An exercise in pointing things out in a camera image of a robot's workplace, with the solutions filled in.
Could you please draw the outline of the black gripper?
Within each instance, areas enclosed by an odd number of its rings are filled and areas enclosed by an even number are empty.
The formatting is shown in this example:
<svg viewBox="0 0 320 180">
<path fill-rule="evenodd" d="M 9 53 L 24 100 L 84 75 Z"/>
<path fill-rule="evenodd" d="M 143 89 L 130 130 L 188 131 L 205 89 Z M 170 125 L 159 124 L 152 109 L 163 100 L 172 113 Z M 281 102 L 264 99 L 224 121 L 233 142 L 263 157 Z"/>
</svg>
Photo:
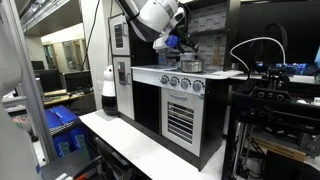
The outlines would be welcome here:
<svg viewBox="0 0 320 180">
<path fill-rule="evenodd" d="M 186 33 L 181 33 L 181 32 L 176 32 L 175 35 L 178 38 L 178 44 L 177 44 L 177 49 L 184 54 L 186 50 L 183 48 L 183 45 L 188 46 L 191 48 L 195 53 L 199 51 L 198 45 L 195 44 L 191 39 L 190 35 Z"/>
</svg>

